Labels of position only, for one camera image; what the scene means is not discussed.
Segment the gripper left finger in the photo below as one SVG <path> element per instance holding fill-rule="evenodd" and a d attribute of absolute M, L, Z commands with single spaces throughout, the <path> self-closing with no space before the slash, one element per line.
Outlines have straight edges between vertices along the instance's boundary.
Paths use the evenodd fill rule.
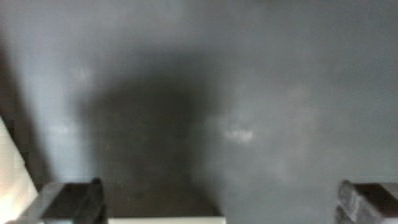
<path fill-rule="evenodd" d="M 50 183 L 13 224 L 109 224 L 104 183 Z"/>

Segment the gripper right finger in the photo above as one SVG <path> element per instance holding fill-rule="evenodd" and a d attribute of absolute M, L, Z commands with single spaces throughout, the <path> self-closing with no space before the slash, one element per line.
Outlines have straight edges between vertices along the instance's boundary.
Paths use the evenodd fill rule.
<path fill-rule="evenodd" d="M 335 224 L 398 224 L 398 183 L 342 182 Z"/>

